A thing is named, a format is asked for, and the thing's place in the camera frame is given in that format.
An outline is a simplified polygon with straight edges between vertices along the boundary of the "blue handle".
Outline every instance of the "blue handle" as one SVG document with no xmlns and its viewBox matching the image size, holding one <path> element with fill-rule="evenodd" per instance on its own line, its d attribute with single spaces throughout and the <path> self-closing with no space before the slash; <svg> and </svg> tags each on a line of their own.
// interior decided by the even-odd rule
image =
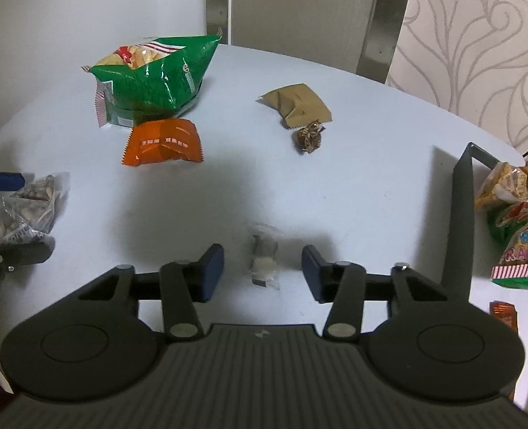
<svg viewBox="0 0 528 429">
<path fill-rule="evenodd" d="M 18 173 L 0 173 L 0 192 L 15 192 L 25 185 L 24 176 Z"/>
</svg>

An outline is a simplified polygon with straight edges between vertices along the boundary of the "white round table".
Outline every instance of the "white round table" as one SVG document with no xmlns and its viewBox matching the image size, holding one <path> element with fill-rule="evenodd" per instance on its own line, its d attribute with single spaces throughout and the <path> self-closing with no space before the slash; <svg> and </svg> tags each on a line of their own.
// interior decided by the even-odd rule
<svg viewBox="0 0 528 429">
<path fill-rule="evenodd" d="M 279 114 L 257 100 L 288 84 L 308 84 L 330 108 L 323 143 L 300 155 Z M 354 74 L 287 56 L 220 46 L 196 108 L 185 115 L 202 139 L 202 164 L 120 164 L 129 130 L 99 129 L 94 80 L 71 75 L 0 130 L 0 171 L 67 173 L 70 190 L 53 229 L 56 247 L 43 265 L 7 275 L 0 292 L 0 343 L 18 322 L 119 263 L 151 272 L 196 260 L 213 243 L 226 270 L 211 302 L 198 305 L 205 326 L 314 323 L 330 305 L 314 302 L 299 261 L 314 244 L 328 261 L 349 260 L 388 273 L 408 262 L 440 280 L 449 226 L 451 175 L 468 142 L 500 160 L 522 163 L 510 146 L 422 100 Z M 480 178 L 486 169 L 477 168 Z M 280 289 L 251 284 L 256 223 L 282 232 Z M 526 364 L 515 401 L 528 399 L 528 291 L 489 282 L 499 253 L 477 218 L 471 301 L 516 305 Z M 162 330 L 156 301 L 140 317 Z M 386 319 L 365 307 L 364 331 Z"/>
</svg>

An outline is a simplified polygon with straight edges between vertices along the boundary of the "circular pad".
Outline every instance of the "circular pad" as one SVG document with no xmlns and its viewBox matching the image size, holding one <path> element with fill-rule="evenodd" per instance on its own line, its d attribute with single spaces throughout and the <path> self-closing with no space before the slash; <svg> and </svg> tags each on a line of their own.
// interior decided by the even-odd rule
<svg viewBox="0 0 528 429">
<path fill-rule="evenodd" d="M 152 367 L 156 335 L 126 308 L 105 301 L 50 306 L 14 328 L 0 351 L 10 381 L 53 401 L 103 398 Z"/>
<path fill-rule="evenodd" d="M 413 301 L 372 332 L 369 360 L 409 394 L 444 402 L 497 395 L 524 365 L 512 329 L 466 302 Z"/>
</svg>

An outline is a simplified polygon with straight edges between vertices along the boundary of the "ribbed black surface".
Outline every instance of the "ribbed black surface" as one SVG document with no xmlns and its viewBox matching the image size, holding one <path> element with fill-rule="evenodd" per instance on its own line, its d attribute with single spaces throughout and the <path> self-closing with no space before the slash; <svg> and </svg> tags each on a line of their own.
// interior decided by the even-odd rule
<svg viewBox="0 0 528 429">
<path fill-rule="evenodd" d="M 380 381 L 358 350 L 312 326 L 214 326 L 168 348 L 131 389 L 87 404 L 20 396 L 0 429 L 528 429 L 505 398 L 441 406 Z"/>
</svg>

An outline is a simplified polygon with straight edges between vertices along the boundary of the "white wall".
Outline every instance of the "white wall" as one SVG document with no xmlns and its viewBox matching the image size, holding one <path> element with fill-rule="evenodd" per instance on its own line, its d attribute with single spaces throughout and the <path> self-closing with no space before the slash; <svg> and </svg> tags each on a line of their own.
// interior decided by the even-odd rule
<svg viewBox="0 0 528 429">
<path fill-rule="evenodd" d="M 205 30 L 204 0 L 0 0 L 0 127 L 120 45 Z"/>
</svg>

